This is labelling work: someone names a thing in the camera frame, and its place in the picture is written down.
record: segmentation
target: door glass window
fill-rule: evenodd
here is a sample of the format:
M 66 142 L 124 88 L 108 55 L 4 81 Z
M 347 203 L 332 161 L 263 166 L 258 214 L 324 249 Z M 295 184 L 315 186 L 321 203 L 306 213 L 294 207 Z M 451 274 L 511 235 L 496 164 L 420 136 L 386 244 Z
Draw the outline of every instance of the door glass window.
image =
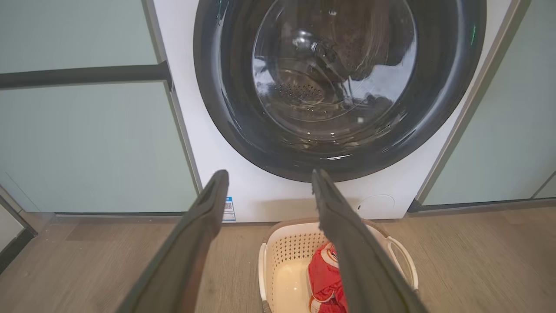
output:
M 389 113 L 415 55 L 403 0 L 277 0 L 257 32 L 252 75 L 264 112 L 304 143 L 293 147 L 336 150 L 368 143 L 404 118 Z

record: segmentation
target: washing machine door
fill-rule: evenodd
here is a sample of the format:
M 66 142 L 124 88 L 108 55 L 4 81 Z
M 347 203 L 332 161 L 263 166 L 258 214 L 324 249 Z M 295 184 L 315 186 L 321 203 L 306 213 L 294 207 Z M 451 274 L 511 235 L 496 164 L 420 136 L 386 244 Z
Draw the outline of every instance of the washing machine door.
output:
M 482 0 L 200 0 L 195 70 L 216 127 L 278 176 L 382 170 L 446 121 L 481 53 Z

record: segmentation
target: baseboard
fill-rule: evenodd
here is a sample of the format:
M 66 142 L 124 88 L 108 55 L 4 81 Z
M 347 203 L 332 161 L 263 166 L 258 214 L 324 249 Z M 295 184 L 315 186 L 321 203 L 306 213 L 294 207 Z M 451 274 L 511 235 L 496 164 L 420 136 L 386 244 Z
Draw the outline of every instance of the baseboard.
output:
M 65 213 L 55 212 L 60 217 L 182 217 L 187 212 L 139 212 L 139 213 Z
M 419 201 L 413 200 L 408 209 L 408 213 L 440 213 L 440 212 L 485 212 L 499 211 L 508 209 L 528 209 L 556 206 L 556 198 L 543 199 L 522 199 L 522 200 L 506 200 L 506 201 L 489 201 L 489 202 L 471 202 L 456 204 L 435 204 L 424 206 Z
M 12 263 L 21 250 L 23 250 L 34 237 L 35 236 L 30 230 L 24 228 L 22 232 L 19 233 L 19 236 L 14 238 L 4 250 L 0 252 L 0 274 Z

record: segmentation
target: laundry basket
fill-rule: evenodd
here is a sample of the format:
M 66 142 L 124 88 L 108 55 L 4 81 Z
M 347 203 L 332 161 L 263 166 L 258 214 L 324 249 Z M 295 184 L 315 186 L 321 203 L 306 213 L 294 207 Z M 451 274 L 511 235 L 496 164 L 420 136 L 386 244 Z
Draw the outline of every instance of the laundry basket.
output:
M 375 223 L 363 222 L 405 277 L 392 245 L 399 249 L 408 268 L 406 280 L 417 290 L 415 265 L 404 246 Z M 270 229 L 259 250 L 259 288 L 264 313 L 309 312 L 311 289 L 307 267 L 326 241 L 316 218 L 283 222 Z

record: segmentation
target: basket handle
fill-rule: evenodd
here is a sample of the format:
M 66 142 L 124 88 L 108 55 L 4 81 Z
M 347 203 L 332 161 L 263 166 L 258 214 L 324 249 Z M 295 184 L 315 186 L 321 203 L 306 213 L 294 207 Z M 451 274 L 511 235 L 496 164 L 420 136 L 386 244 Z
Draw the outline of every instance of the basket handle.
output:
M 398 259 L 396 258 L 394 251 L 392 250 L 392 244 L 395 245 L 401 251 L 401 254 L 404 256 L 405 262 L 409 266 L 409 274 L 411 275 L 410 287 L 414 291 L 417 290 L 419 288 L 419 278 L 417 276 L 417 270 L 415 269 L 415 263 L 413 263 L 413 259 L 411 258 L 411 255 L 409 255 L 409 252 L 406 250 L 404 245 L 401 244 L 396 239 L 388 236 L 386 240 L 388 240 L 388 250 L 392 255 L 392 259 L 394 259 L 394 264 L 396 264 L 396 267 L 398 268 L 400 273 L 405 277 L 404 271 L 401 269 L 400 263 L 398 262 Z
M 266 243 L 261 244 L 259 249 L 259 265 L 257 266 L 259 274 L 259 291 L 261 292 L 261 299 L 266 301 Z

